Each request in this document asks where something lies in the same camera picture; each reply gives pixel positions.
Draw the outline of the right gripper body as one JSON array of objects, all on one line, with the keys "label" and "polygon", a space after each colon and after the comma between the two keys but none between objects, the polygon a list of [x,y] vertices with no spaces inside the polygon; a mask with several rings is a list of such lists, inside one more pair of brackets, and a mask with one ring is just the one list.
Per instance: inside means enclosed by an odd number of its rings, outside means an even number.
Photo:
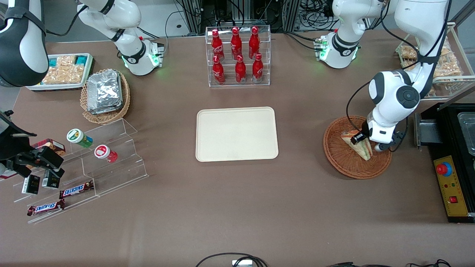
[{"label": "right gripper body", "polygon": [[3,124],[1,125],[0,155],[1,155],[1,173],[7,170],[13,171],[13,160],[19,154],[29,153],[32,148],[30,146],[29,137],[37,136],[36,133],[27,132],[17,125]]}]

